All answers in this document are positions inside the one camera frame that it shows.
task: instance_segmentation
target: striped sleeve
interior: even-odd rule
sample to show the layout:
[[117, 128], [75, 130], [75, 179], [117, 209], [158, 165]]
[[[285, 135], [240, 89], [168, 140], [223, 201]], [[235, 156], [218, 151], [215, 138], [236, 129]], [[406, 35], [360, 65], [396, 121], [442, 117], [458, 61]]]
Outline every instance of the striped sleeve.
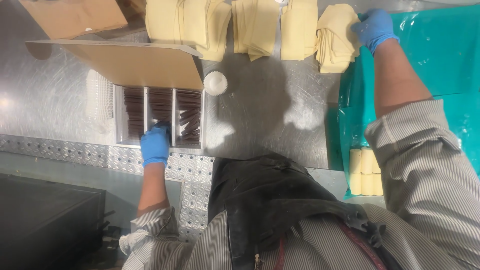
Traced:
[[132, 232], [120, 238], [128, 259], [124, 270], [183, 269], [192, 245], [179, 241], [173, 207], [156, 209], [132, 220]]
[[480, 183], [449, 131], [442, 100], [408, 104], [368, 125], [387, 208], [467, 269], [480, 268]]

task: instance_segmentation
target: gloved hand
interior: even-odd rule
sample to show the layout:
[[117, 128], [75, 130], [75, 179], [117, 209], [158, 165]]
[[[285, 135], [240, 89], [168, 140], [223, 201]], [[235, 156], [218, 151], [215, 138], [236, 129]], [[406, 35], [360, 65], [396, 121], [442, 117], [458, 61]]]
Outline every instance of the gloved hand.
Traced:
[[382, 9], [370, 9], [365, 14], [360, 15], [361, 23], [351, 26], [362, 45], [374, 55], [377, 46], [388, 38], [400, 39], [393, 33], [393, 23], [390, 15]]
[[170, 154], [168, 131], [170, 127], [157, 123], [152, 130], [147, 131], [140, 140], [140, 150], [144, 158], [143, 166], [148, 163], [163, 162], [167, 166]]

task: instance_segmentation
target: plastic wrap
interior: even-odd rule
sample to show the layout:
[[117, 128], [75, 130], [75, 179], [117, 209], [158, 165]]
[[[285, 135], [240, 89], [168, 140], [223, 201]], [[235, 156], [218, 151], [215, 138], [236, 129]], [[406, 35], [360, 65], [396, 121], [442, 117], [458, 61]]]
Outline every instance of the plastic wrap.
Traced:
[[[444, 100], [450, 130], [480, 173], [480, 6], [392, 14], [394, 33], [435, 99]], [[374, 121], [373, 57], [360, 56], [342, 75], [339, 128], [345, 177], [351, 148], [368, 146], [363, 132]], [[350, 190], [345, 198], [352, 197]]]

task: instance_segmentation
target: black apron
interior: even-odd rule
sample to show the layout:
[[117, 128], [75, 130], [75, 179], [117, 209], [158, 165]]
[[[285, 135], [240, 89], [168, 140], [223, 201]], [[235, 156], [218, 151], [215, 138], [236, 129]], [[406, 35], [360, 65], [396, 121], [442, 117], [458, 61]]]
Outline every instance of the black apron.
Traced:
[[338, 201], [304, 167], [281, 155], [216, 159], [208, 222], [224, 210], [233, 270], [254, 269], [255, 254], [277, 249], [286, 231], [318, 215], [336, 216], [373, 247], [388, 269], [400, 269], [382, 246], [385, 224], [369, 222], [360, 205]]

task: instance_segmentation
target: striped shirt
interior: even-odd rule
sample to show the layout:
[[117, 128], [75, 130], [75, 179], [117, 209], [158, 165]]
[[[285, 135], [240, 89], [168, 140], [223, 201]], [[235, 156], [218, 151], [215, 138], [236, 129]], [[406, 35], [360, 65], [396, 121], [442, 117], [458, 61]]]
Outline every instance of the striped shirt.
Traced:
[[[387, 224], [383, 245], [403, 269], [480, 269], [480, 182], [448, 129], [443, 101], [397, 109], [369, 124], [365, 137], [388, 210], [362, 206], [370, 221]], [[195, 245], [179, 241], [173, 207], [132, 220], [132, 232], [120, 239], [125, 270], [231, 269], [226, 212]], [[376, 269], [328, 216], [301, 220], [285, 239], [285, 270]], [[262, 269], [273, 269], [278, 254], [261, 253]]]

